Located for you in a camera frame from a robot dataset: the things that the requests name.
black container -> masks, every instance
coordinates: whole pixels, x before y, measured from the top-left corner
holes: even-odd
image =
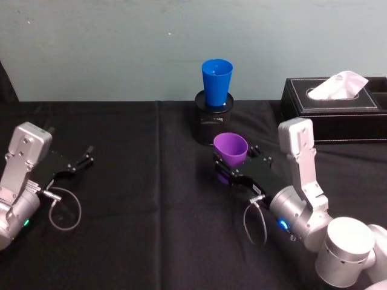
[[[213,139],[220,133],[229,132],[233,97],[228,94],[224,106],[211,107],[206,104],[204,91],[195,97],[195,113],[192,120],[192,135],[203,145],[212,145]]]
[[[387,141],[387,78],[367,77],[369,82],[354,99],[313,100],[307,95],[327,79],[287,79],[283,120],[310,118],[316,143]]]

white tissue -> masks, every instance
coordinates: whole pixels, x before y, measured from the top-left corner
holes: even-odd
[[[343,100],[356,97],[368,83],[364,77],[353,71],[342,71],[308,92],[314,100]]]

table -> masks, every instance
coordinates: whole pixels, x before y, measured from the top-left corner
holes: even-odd
[[[274,171],[289,181],[273,105],[237,101],[232,130],[270,154]],[[217,182],[212,148],[191,137],[192,109],[183,101],[0,105],[4,154],[24,121],[54,126],[52,148],[68,156],[96,147],[95,165],[76,190],[83,206],[78,229],[53,229],[50,203],[43,202],[0,253],[0,289],[331,289],[316,277],[313,255],[269,214],[267,245],[250,244],[246,205]],[[317,146],[316,168],[331,215],[387,227],[385,144]],[[258,217],[247,222],[262,237]],[[362,275],[350,289],[368,285]]]

light blue wall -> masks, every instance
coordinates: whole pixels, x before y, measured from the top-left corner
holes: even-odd
[[[2,0],[0,59],[21,100],[190,100],[232,61],[238,100],[286,77],[385,76],[386,0]]]

black tissue box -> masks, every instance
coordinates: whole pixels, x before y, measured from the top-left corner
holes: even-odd
[[[283,120],[313,122],[315,143],[387,141],[387,78],[369,82],[353,99],[313,100],[308,92],[328,78],[287,79],[281,99]]]

